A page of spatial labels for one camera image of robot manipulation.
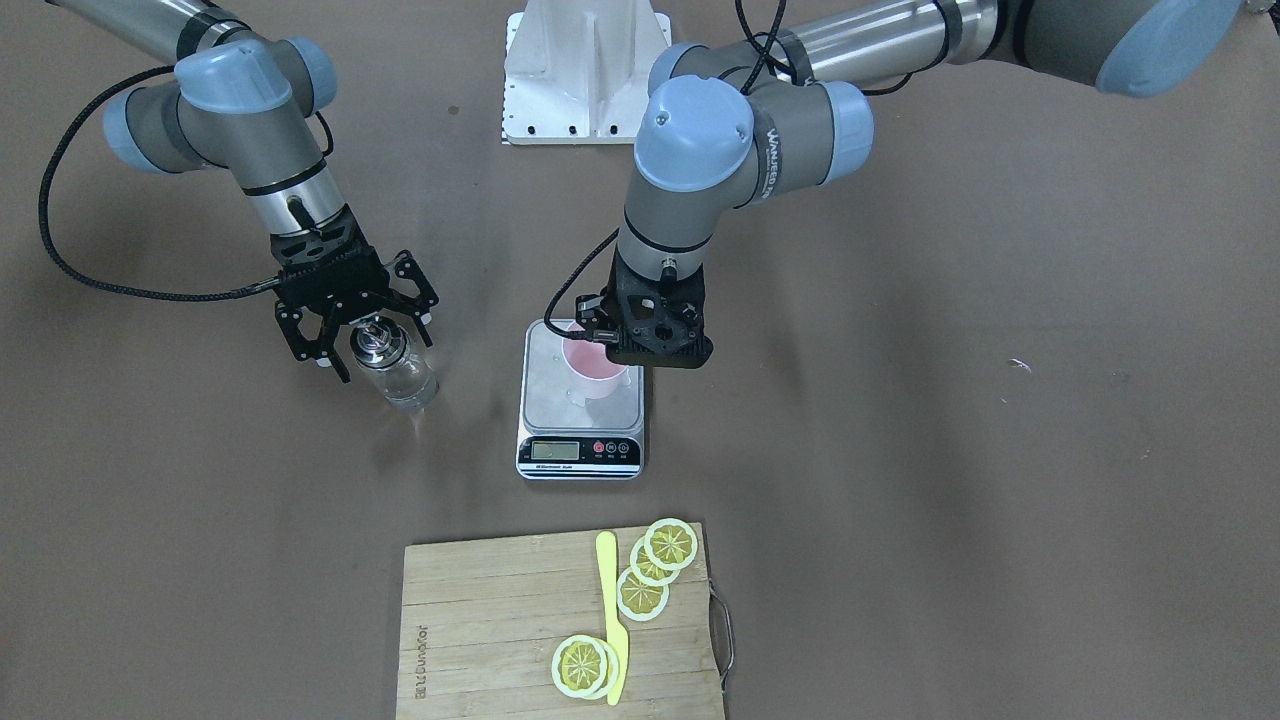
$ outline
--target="blue joint cap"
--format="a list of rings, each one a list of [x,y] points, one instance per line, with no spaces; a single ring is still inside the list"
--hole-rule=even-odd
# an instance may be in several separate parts
[[[311,76],[311,111],[326,108],[338,96],[338,72],[333,69],[333,60],[306,37],[285,37],[284,41],[298,51]]]
[[[867,96],[847,82],[819,82],[831,101],[831,169],[818,184],[851,174],[863,167],[876,141],[876,117]]]
[[[140,90],[142,88],[136,87],[124,95],[113,97],[106,104],[106,111],[102,114],[102,135],[106,136],[106,143],[111,146],[111,151],[125,165],[147,173],[168,174],[155,167],[151,160],[147,160],[147,156],[142,154],[142,149],[138,147],[138,141],[133,140],[133,132],[129,131],[129,120],[124,110],[129,102],[129,96]]]
[[[1187,79],[1231,27],[1240,0],[1160,0],[1098,72],[1102,92],[1152,97]]]
[[[264,113],[293,97],[289,81],[257,40],[237,40],[183,58],[173,74],[187,102],[210,113]]]
[[[755,118],[736,87],[680,76],[662,83],[636,133],[636,169],[671,192],[716,187],[751,150]]]
[[[707,47],[701,42],[677,42],[662,51],[658,59],[649,68],[649,95],[653,95],[658,86],[671,79],[671,73],[676,72],[676,65],[694,47]]]

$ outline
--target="transparent container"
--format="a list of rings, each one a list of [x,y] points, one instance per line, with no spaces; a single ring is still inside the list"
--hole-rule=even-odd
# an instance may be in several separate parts
[[[356,328],[351,333],[356,364],[372,380],[387,402],[406,413],[417,413],[440,389],[435,370],[404,328],[387,318]]]

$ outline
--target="white plastic bracket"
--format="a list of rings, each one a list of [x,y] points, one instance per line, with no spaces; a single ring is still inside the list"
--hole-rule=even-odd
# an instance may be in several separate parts
[[[649,0],[529,0],[507,18],[502,138],[635,142],[671,18]]]

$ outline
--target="scale control panel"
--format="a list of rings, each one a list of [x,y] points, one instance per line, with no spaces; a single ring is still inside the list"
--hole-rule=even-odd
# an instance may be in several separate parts
[[[520,443],[516,466],[531,479],[618,479],[640,474],[640,442],[620,436],[534,436]]]

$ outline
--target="lime slice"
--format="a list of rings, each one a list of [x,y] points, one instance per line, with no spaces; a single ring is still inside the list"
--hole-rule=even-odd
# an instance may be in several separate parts
[[[596,644],[599,644],[604,650],[604,657],[608,661],[609,671],[608,676],[604,679],[604,684],[600,685],[600,689],[584,697],[582,700],[600,700],[602,697],[609,694],[609,691],[613,689],[613,685],[618,684],[618,670],[622,667],[622,662],[618,661],[618,653],[613,651],[613,646],[596,638],[591,639],[594,639]]]
[[[641,583],[631,568],[623,570],[618,578],[618,610],[637,623],[657,618],[662,609],[667,607],[668,597],[671,588],[667,585],[655,588]]]
[[[698,555],[698,536],[689,523],[663,518],[649,525],[644,534],[644,550],[653,564],[663,570],[684,570]]]
[[[680,570],[663,570],[654,564],[653,557],[644,550],[644,538],[637,539],[631,548],[631,571],[637,580],[655,588],[669,585],[680,577]]]
[[[590,635],[572,635],[552,656],[552,682],[568,697],[586,697],[608,679],[608,653]]]

